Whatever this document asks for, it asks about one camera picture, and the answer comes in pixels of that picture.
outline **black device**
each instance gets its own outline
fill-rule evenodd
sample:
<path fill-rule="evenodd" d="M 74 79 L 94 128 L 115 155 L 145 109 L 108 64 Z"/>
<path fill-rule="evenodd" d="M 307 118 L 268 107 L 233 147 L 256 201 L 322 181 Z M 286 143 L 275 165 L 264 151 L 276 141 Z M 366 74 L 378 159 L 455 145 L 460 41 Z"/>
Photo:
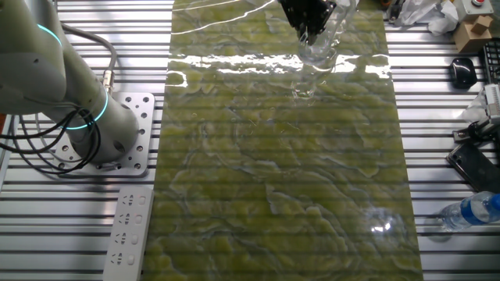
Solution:
<path fill-rule="evenodd" d="M 473 143 L 460 144 L 446 160 L 477 191 L 500 194 L 500 169 Z"/>
<path fill-rule="evenodd" d="M 474 63 L 467 58 L 453 59 L 450 65 L 453 87 L 457 89 L 469 89 L 477 83 L 477 74 Z"/>
<path fill-rule="evenodd" d="M 493 38 L 480 54 L 488 84 L 500 84 L 500 38 Z"/>
<path fill-rule="evenodd" d="M 297 36 L 312 45 L 325 30 L 337 4 L 330 0 L 278 0 Z"/>

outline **plastic bottle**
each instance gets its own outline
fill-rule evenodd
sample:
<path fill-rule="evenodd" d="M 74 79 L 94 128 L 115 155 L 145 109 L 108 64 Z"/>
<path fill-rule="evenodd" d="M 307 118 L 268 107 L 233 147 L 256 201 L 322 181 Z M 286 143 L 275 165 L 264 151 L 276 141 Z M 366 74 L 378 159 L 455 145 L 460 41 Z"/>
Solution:
<path fill-rule="evenodd" d="M 443 208 L 439 215 L 446 231 L 454 232 L 500 220 L 500 194 L 481 192 Z"/>

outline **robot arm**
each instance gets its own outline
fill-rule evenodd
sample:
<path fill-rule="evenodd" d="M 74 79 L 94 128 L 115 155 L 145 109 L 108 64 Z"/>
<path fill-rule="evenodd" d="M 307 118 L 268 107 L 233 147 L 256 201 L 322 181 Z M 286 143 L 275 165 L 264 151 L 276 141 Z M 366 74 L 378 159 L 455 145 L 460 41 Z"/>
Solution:
<path fill-rule="evenodd" d="M 87 109 L 102 132 L 93 163 L 116 161 L 138 137 L 138 121 L 106 92 L 87 63 L 68 42 L 49 0 L 3 0 L 0 11 L 0 113 L 42 112 L 55 123 L 74 108 Z M 82 157 L 91 149 L 90 126 L 72 119 L 66 131 Z"/>

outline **electrical outlet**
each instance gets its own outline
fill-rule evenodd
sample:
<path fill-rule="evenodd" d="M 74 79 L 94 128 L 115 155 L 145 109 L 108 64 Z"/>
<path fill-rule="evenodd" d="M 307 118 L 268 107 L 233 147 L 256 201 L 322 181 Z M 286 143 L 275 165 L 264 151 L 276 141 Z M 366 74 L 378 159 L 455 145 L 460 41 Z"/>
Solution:
<path fill-rule="evenodd" d="M 147 187 L 122 187 L 118 195 L 103 281 L 137 281 L 148 235 L 153 192 Z"/>

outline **green marble mat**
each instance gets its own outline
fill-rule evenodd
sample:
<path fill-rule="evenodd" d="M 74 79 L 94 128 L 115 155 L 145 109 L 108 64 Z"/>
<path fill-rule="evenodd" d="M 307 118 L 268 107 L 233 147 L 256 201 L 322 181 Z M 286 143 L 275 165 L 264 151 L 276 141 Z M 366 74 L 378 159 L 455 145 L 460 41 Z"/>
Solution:
<path fill-rule="evenodd" d="M 144 280 L 422 280 L 382 16 L 314 95 L 275 1 L 182 1 Z"/>

